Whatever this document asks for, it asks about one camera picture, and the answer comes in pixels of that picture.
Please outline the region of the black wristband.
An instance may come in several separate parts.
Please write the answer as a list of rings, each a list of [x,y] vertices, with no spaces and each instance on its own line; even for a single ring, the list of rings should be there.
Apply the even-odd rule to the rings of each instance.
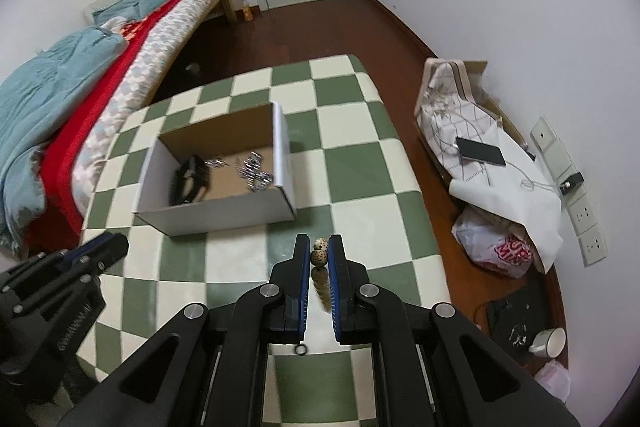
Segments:
[[[198,155],[190,156],[175,171],[169,194],[171,206],[201,202],[209,188],[209,168]]]

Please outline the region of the red bed cover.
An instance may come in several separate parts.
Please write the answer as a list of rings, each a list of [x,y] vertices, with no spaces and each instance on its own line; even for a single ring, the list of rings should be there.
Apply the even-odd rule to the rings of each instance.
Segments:
[[[134,52],[129,49],[129,43],[138,23],[126,22],[124,31],[113,31],[125,38],[126,50],[104,72],[84,101],[78,104],[64,121],[61,128],[56,130],[44,144],[39,161],[39,174],[44,187],[44,196],[46,196],[46,207],[43,213],[32,220],[24,230],[24,247],[20,253],[38,247],[55,251],[77,239],[81,217],[70,194],[73,163],[81,143],[87,138],[89,130],[115,91],[116,75],[124,71],[127,58],[134,57]]]

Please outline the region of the black bag on floor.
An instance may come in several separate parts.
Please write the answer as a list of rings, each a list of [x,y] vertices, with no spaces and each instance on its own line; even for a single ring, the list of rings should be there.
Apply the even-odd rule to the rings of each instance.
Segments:
[[[525,358],[536,335],[552,325],[544,284],[534,282],[489,301],[488,336],[515,360]]]

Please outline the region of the white mug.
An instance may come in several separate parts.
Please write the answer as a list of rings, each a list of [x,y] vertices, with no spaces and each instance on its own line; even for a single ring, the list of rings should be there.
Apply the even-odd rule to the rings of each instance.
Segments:
[[[566,332],[562,327],[556,329],[545,329],[539,332],[532,344],[528,347],[528,352],[539,358],[557,358],[566,345]]]

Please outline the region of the white red plastic bag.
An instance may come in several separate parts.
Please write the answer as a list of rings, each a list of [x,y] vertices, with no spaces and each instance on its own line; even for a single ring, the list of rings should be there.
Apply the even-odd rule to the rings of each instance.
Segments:
[[[465,254],[489,271],[519,279],[533,264],[534,253],[524,241],[474,207],[462,211],[451,233]]]

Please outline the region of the white cardboard box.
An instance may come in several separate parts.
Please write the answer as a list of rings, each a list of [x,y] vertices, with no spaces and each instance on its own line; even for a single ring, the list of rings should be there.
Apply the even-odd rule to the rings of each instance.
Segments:
[[[171,206],[172,178],[193,155],[209,168],[201,202]],[[297,217],[288,125],[269,102],[160,134],[146,154],[134,214],[167,236],[217,232]]]

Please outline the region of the checkered mattress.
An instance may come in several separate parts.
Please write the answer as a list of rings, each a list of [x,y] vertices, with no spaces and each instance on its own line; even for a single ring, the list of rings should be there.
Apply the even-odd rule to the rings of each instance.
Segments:
[[[171,62],[204,17],[221,0],[169,0],[140,20],[125,68],[116,75],[116,88],[76,154],[70,194],[80,213],[87,211],[106,155],[126,119],[145,106]]]

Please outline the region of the teal blanket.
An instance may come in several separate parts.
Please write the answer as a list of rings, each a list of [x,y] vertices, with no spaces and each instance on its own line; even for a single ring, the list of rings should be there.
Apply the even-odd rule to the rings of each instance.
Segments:
[[[100,26],[58,40],[1,83],[1,246],[24,247],[24,230],[46,207],[39,174],[44,144],[84,101],[127,41]]]

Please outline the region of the floral white fabric bag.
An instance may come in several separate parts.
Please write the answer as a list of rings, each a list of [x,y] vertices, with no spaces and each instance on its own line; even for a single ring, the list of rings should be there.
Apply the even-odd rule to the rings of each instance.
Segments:
[[[480,63],[429,58],[414,117],[451,196],[464,202],[452,234],[472,261],[519,279],[548,272],[563,245],[559,191],[529,153],[480,105]]]

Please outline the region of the green white checkered tablecloth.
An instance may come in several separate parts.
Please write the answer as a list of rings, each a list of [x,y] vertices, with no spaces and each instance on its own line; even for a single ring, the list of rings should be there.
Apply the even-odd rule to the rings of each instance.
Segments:
[[[265,102],[288,123],[297,217],[172,239],[134,215],[157,135]],[[106,307],[80,348],[103,378],[188,303],[232,303],[292,254],[298,234],[340,234],[347,257],[406,303],[449,297],[442,257],[404,147],[373,81],[352,55],[269,67],[133,113],[108,150],[82,235],[125,234],[128,256],[102,279]]]

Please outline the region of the black smartphone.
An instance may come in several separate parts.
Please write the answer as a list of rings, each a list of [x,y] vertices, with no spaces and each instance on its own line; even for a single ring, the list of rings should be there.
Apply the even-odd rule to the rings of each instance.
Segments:
[[[506,167],[506,160],[498,146],[461,138],[461,136],[457,136],[456,145],[460,156],[465,160]]]

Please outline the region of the black charger plug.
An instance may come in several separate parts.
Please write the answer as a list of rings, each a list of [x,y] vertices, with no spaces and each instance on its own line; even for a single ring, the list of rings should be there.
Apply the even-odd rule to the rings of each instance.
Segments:
[[[559,185],[559,191],[563,196],[572,194],[584,183],[584,176],[580,171],[574,172],[567,176]]]

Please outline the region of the orange bottle by door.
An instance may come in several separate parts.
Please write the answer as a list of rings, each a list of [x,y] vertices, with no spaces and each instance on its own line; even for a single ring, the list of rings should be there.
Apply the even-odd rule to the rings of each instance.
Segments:
[[[246,22],[250,22],[253,19],[253,13],[249,6],[244,6],[242,13]]]

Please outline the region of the white wall socket strip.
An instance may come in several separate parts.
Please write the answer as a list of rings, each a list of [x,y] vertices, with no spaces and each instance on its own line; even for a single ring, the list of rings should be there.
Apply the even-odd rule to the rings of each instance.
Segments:
[[[546,167],[578,240],[582,263],[595,265],[608,255],[605,237],[591,204],[585,178],[547,119],[539,117],[529,133]]]

